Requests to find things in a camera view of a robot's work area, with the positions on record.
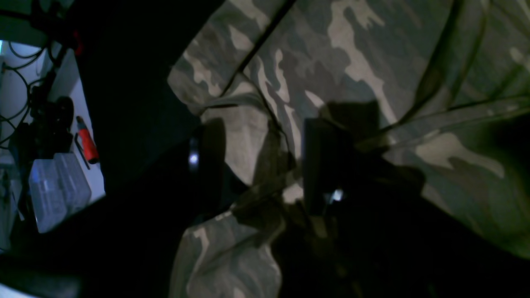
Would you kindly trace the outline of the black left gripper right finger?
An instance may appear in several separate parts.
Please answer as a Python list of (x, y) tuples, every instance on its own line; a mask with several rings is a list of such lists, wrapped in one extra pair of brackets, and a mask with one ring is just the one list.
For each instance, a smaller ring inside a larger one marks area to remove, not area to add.
[(331, 121), (304, 121), (302, 174), (307, 213), (333, 222), (366, 298), (528, 298), (529, 261), (422, 198), (423, 174), (358, 151)]

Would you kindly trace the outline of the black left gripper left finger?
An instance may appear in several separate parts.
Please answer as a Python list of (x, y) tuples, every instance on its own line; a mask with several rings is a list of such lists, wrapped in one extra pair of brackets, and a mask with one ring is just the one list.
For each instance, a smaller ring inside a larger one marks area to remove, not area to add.
[(226, 126), (214, 118), (109, 192), (1, 256), (1, 285), (40, 298), (166, 298), (186, 228), (217, 210)]

